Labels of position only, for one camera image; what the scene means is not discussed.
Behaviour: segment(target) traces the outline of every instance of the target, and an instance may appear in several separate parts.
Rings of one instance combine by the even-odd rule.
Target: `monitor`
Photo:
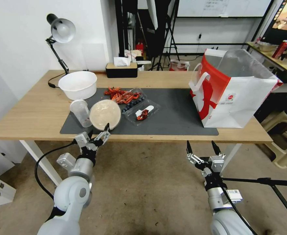
[[[287,40],[287,0],[283,0],[261,41],[279,45]]]

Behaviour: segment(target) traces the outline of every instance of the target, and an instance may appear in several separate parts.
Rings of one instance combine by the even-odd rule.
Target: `plastic stool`
[[[262,123],[262,126],[267,132],[269,132],[273,127],[282,122],[287,123],[287,114],[284,111],[269,120],[268,122],[264,124]],[[273,160],[273,163],[280,168],[287,168],[287,149],[283,150],[274,142],[265,145],[276,155],[276,158]]]

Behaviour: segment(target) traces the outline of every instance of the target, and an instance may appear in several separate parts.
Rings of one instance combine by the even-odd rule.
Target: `gray desk mat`
[[[97,88],[97,92],[86,100],[88,108],[100,100],[108,99],[104,95],[106,88]],[[151,117],[144,120],[139,126],[133,125],[124,115],[119,125],[111,131],[111,134],[133,135],[218,135],[216,128],[204,128],[198,115],[195,104],[189,94],[190,89],[155,89],[145,88],[142,91],[149,100],[159,104],[161,108]],[[93,126],[83,128],[74,114],[69,113],[61,134],[79,134],[81,132],[100,133]]]

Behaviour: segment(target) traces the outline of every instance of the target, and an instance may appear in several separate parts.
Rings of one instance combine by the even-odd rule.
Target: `clear plastic cup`
[[[74,100],[69,106],[69,109],[74,113],[82,127],[86,128],[92,125],[89,119],[89,109],[86,101]]]

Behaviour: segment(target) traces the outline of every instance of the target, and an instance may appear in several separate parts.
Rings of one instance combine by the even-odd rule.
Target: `whiteboard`
[[[180,0],[178,17],[262,17],[271,0]]]

